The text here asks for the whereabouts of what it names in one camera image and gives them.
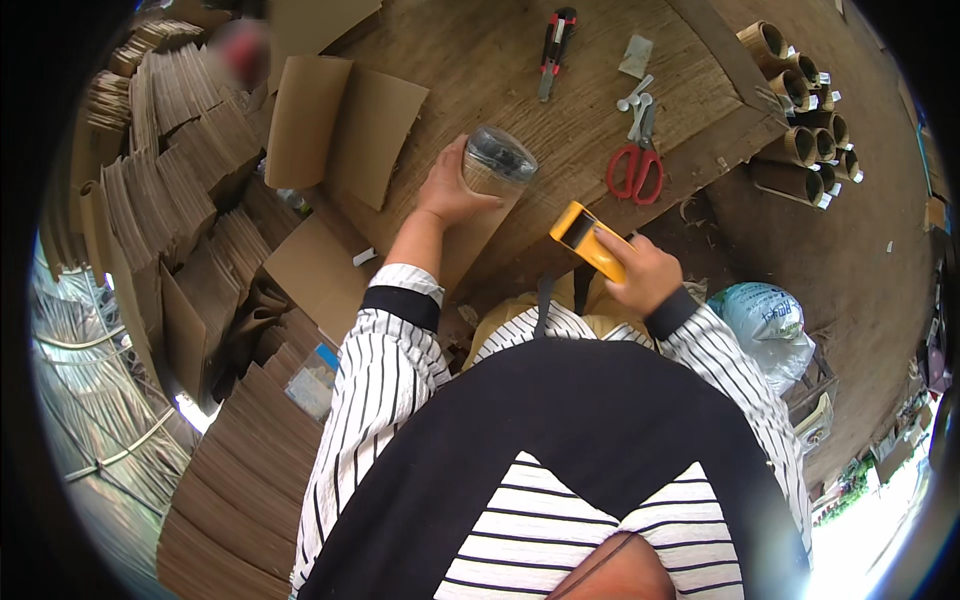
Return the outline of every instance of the striped shirt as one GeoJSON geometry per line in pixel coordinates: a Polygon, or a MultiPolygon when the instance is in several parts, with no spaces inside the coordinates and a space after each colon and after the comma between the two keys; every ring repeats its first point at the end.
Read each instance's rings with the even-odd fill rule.
{"type": "MultiPolygon", "coordinates": [[[[411,290],[438,307],[443,301],[444,290],[436,280],[411,265],[383,267],[370,286],[411,290]]],[[[537,309],[531,309],[498,328],[474,364],[533,340],[537,316],[537,309]]],[[[546,336],[596,339],[578,315],[553,301],[546,336]]],[[[654,347],[627,324],[603,339],[654,347]]],[[[696,372],[743,412],[809,556],[803,454],[786,406],[771,392],[756,363],[705,306],[660,341],[660,352],[696,372]]],[[[373,462],[404,422],[450,379],[434,333],[386,310],[359,311],[340,347],[332,408],[304,496],[291,573],[295,596],[373,462]]],[[[617,519],[578,497],[525,451],[516,456],[452,558],[435,597],[490,597],[493,592],[497,597],[544,597],[597,545],[620,531],[646,538],[679,595],[742,597],[730,532],[699,463],[690,464],[673,482],[617,519]]]]}

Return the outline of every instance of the black cuff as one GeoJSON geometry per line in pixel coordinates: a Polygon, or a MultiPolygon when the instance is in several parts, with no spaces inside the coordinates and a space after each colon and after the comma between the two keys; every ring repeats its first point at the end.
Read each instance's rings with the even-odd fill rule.
{"type": "Polygon", "coordinates": [[[374,285],[363,296],[364,308],[379,308],[421,329],[437,332],[440,306],[426,294],[393,285],[374,285]]]}
{"type": "Polygon", "coordinates": [[[677,291],[666,297],[657,310],[643,320],[650,332],[658,340],[665,340],[670,334],[686,323],[686,320],[697,312],[700,304],[690,297],[682,285],[677,291]]]}

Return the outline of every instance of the scissors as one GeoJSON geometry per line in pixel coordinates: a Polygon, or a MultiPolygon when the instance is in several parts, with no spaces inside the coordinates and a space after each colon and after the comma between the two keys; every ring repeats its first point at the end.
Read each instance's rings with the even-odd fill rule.
{"type": "Polygon", "coordinates": [[[654,150],[654,108],[656,102],[650,103],[650,106],[643,112],[640,127],[636,133],[636,139],[630,135],[627,136],[627,145],[623,146],[610,158],[610,165],[607,167],[607,187],[617,198],[626,200],[632,198],[636,204],[652,204],[657,196],[660,195],[660,189],[663,188],[663,165],[660,163],[660,157],[654,150]],[[613,171],[620,162],[620,158],[627,157],[627,172],[624,186],[621,188],[613,184],[613,171]],[[656,174],[652,175],[652,165],[656,164],[656,174]],[[649,194],[640,196],[640,191],[648,180],[653,181],[653,189],[649,194]]]}

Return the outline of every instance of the yellow tape dispenser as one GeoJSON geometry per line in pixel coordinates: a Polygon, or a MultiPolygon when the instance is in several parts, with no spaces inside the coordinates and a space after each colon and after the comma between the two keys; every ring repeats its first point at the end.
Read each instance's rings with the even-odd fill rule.
{"type": "Polygon", "coordinates": [[[560,215],[557,222],[553,224],[552,229],[550,229],[550,237],[576,252],[610,281],[615,283],[626,281],[627,272],[624,270],[623,264],[593,235],[594,227],[606,229],[630,250],[636,252],[627,240],[617,235],[613,229],[600,223],[596,217],[590,214],[590,211],[576,201],[571,202],[570,206],[564,210],[564,214],[560,215]]]}

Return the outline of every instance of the wooden workbench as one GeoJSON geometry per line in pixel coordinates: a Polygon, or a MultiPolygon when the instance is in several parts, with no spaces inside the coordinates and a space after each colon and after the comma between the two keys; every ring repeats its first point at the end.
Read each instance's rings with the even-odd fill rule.
{"type": "Polygon", "coordinates": [[[532,289],[544,271],[577,264],[547,236],[577,200],[625,234],[715,180],[786,129],[759,70],[707,0],[592,0],[576,5],[577,30],[550,101],[537,97],[550,14],[542,0],[395,0],[371,31],[337,54],[430,88],[401,152],[381,212],[341,203],[360,232],[387,251],[440,149],[458,133],[495,125],[540,162],[524,197],[474,262],[457,296],[478,312],[532,289]],[[647,89],[657,101],[654,143],[666,179],[660,199],[636,206],[607,190],[611,154],[633,120],[615,108],[637,80],[616,70],[632,34],[654,42],[647,89]]]}

